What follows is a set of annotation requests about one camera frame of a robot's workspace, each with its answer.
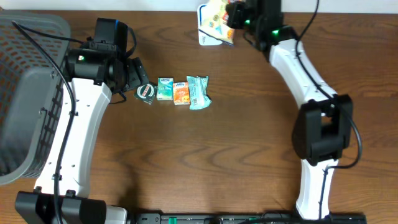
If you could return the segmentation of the green white round tin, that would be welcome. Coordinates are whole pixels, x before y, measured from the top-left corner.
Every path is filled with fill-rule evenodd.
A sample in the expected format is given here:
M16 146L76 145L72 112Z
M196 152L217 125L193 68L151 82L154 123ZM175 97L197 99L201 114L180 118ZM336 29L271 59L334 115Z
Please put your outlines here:
M157 86L152 83L148 83L137 87L134 96L136 99L151 105L156 97L156 93Z

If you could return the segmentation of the teal Kleenex tissue pack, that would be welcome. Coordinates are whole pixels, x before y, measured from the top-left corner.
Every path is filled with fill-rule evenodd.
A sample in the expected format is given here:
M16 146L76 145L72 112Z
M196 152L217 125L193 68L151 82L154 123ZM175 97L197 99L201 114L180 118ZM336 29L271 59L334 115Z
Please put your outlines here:
M157 99L162 101L173 100L173 78L158 78Z

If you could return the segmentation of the white blue snack bag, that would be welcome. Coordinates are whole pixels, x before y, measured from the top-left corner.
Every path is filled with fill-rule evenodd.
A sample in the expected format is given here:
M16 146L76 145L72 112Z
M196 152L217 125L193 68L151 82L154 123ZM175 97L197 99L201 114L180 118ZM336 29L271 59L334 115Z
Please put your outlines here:
M216 40L233 45L234 29L227 25L228 13L226 6L233 1L209 0L206 3L204 21L198 30Z

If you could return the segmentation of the orange Kleenex tissue pack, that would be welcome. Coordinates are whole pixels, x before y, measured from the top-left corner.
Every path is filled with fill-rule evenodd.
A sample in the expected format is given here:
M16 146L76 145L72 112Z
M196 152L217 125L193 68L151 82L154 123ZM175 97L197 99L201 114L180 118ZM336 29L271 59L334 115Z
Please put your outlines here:
M173 84L174 105L189 105L190 94L187 82L177 82Z

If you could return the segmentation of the teal snack packet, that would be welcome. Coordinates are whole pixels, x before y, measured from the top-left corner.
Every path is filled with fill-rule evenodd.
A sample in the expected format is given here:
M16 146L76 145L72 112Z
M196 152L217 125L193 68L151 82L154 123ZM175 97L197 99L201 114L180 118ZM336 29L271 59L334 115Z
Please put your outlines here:
M189 94L190 94L190 109L202 110L211 105L211 99L206 93L208 86L208 77L192 77L187 76Z

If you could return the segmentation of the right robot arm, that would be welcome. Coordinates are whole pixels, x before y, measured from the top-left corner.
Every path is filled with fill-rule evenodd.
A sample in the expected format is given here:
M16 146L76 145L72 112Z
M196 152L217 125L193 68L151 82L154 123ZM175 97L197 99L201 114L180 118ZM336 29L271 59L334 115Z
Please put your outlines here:
M303 34L284 24L280 1L237 1L225 9L228 27L254 37L251 45L279 72L298 106L292 144L302 171L295 209L303 220L329 220L333 172L341 168L351 137L352 100L319 75L305 53Z

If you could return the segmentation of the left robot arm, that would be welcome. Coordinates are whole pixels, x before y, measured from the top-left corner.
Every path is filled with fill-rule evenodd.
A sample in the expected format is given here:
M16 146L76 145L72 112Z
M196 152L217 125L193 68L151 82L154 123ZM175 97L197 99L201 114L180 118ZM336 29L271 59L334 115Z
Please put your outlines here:
M129 212L90 194L90 169L99 126L114 94L149 83L134 48L134 31L99 18L93 38L65 56L56 71L63 82L58 127L32 192L19 192L15 208L27 223L129 223Z

